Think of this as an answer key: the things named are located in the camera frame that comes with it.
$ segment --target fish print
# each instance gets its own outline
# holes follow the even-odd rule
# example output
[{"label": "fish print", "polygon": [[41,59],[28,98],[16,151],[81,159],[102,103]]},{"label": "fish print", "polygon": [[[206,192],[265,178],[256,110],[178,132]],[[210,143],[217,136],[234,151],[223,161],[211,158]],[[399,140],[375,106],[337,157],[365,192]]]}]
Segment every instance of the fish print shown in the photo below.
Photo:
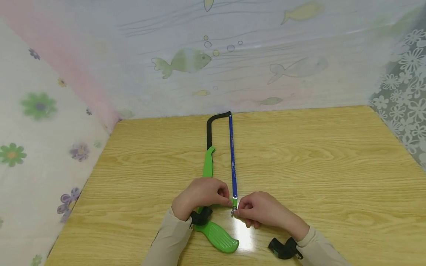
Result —
[{"label": "fish print", "polygon": [[204,9],[208,12],[213,6],[214,0],[204,0]]},{"label": "fish print", "polygon": [[282,99],[278,97],[269,97],[267,99],[264,99],[263,101],[258,101],[258,103],[264,104],[264,105],[274,105],[280,102],[282,102]]},{"label": "fish print", "polygon": [[282,76],[288,77],[309,77],[320,73],[328,67],[328,61],[325,57],[305,57],[288,68],[284,68],[279,64],[271,64],[269,69],[272,73],[275,73],[268,81],[271,84],[277,81]]},{"label": "fish print", "polygon": [[209,94],[210,92],[208,90],[201,90],[201,91],[192,93],[192,95],[194,96],[207,96]]},{"label": "fish print", "polygon": [[129,119],[135,116],[135,114],[129,109],[123,109],[119,111],[118,115],[120,116],[121,119]]},{"label": "fish print", "polygon": [[155,70],[162,70],[163,79],[167,79],[173,70],[193,73],[204,68],[212,58],[200,50],[191,48],[180,49],[172,59],[170,65],[161,58],[153,58]]},{"label": "fish print", "polygon": [[296,21],[303,21],[311,19],[317,16],[319,13],[323,12],[325,6],[317,1],[310,1],[299,5],[293,10],[284,11],[284,20],[281,25],[284,24],[287,20],[293,19]]}]

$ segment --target white lace flower pattern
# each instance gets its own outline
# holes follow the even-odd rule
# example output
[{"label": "white lace flower pattern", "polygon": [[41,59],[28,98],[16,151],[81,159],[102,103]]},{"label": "white lace flower pattern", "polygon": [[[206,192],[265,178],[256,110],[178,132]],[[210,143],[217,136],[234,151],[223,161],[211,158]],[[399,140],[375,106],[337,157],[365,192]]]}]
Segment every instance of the white lace flower pattern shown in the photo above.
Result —
[{"label": "white lace flower pattern", "polygon": [[407,73],[413,73],[421,66],[421,61],[425,57],[423,48],[416,48],[414,51],[404,53],[398,63],[401,65],[400,69]]},{"label": "white lace flower pattern", "polygon": [[368,105],[426,171],[426,31],[394,46]]}]

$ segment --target green hacksaw handle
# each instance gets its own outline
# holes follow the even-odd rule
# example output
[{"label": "green hacksaw handle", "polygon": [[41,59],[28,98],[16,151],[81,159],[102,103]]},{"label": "green hacksaw handle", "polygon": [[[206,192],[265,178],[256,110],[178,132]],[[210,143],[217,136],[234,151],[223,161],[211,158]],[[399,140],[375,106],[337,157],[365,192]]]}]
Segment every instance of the green hacksaw handle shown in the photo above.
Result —
[{"label": "green hacksaw handle", "polygon": [[203,233],[210,243],[223,253],[233,253],[237,250],[239,241],[233,239],[222,227],[212,221],[203,226],[195,226],[195,231]]},{"label": "green hacksaw handle", "polygon": [[[211,146],[204,156],[203,177],[213,177],[213,152],[215,148]],[[210,243],[223,253],[233,253],[237,250],[239,241],[233,239],[222,227],[212,221],[208,221],[203,226],[194,226],[195,231],[202,232]]]}]

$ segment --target hand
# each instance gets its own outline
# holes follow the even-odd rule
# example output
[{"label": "hand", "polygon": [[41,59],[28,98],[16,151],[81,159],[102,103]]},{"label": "hand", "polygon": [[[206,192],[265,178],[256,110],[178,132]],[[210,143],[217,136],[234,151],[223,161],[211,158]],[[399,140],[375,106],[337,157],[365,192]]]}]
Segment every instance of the hand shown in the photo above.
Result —
[{"label": "hand", "polygon": [[195,208],[214,204],[232,206],[228,186],[216,178],[202,177],[194,179],[173,200],[172,210],[178,219],[186,221]]},{"label": "hand", "polygon": [[296,241],[301,241],[309,231],[309,226],[302,218],[266,192],[253,192],[243,197],[234,215],[244,219],[247,227],[254,224],[254,228],[257,229],[261,223],[280,227]]}]

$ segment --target beige sleeve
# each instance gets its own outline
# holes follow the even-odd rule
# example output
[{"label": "beige sleeve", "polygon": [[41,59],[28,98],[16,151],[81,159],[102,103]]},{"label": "beige sleeve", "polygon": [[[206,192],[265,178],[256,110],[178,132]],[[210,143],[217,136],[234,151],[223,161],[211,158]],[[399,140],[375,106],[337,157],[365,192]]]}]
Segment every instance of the beige sleeve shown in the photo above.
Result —
[{"label": "beige sleeve", "polygon": [[310,227],[296,247],[303,255],[303,266],[350,266],[333,245],[315,228]]},{"label": "beige sleeve", "polygon": [[191,236],[192,218],[181,221],[168,209],[141,266],[176,266]]}]

